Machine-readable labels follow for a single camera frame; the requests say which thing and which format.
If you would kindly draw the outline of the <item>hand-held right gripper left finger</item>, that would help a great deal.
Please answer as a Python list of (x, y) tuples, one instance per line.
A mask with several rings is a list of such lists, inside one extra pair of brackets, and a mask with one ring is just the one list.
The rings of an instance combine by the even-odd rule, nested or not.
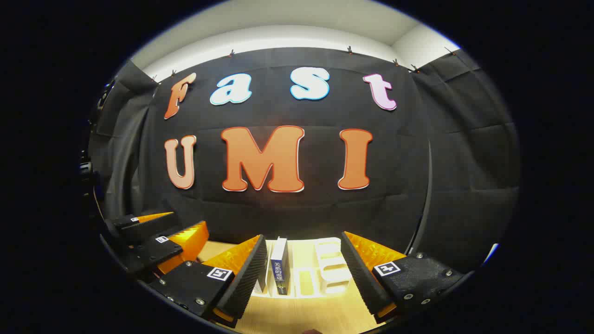
[(266, 239), (259, 234), (203, 263), (185, 262), (150, 288), (204, 321), (235, 328), (254, 287), (265, 282), (266, 262)]

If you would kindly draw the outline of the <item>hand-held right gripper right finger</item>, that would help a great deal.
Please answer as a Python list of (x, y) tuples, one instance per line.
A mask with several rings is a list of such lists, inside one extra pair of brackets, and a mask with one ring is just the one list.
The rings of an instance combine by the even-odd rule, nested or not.
[(365, 306), (378, 324), (404, 321), (437, 304), (466, 275), (426, 252), (401, 252), (344, 231), (341, 253)]

